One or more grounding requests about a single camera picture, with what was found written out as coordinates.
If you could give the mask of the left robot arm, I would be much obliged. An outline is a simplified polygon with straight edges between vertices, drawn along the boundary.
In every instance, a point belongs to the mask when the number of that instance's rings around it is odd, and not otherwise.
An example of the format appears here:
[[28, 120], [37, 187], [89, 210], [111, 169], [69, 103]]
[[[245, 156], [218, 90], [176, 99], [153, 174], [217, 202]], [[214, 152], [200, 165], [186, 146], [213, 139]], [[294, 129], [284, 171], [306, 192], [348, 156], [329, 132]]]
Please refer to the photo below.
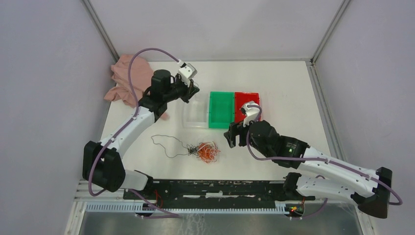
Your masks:
[[193, 77], [197, 70], [190, 64], [178, 70], [175, 76], [167, 70], [156, 70], [151, 85], [138, 101], [130, 117], [99, 142], [88, 142], [84, 147], [82, 176], [92, 185], [115, 192], [122, 189], [135, 189], [140, 198], [148, 199], [154, 193], [150, 183], [152, 177], [137, 170], [126, 170], [122, 161], [134, 141], [163, 115], [168, 102], [181, 99], [188, 103], [199, 92]]

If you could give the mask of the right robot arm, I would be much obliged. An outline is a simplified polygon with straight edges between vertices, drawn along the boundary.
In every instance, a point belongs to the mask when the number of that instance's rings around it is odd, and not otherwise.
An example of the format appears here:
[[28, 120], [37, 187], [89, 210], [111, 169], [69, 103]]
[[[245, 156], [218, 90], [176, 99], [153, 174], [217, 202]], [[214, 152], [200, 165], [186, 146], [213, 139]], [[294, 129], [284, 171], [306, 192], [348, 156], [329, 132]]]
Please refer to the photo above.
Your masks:
[[229, 147], [236, 145], [257, 150], [257, 160], [272, 161], [285, 168], [321, 175], [316, 179], [290, 172], [283, 183], [284, 199], [301, 197], [345, 201], [372, 217], [388, 217], [392, 171], [385, 167], [366, 169], [330, 157], [308, 143], [280, 135], [267, 121], [231, 123], [224, 133]]

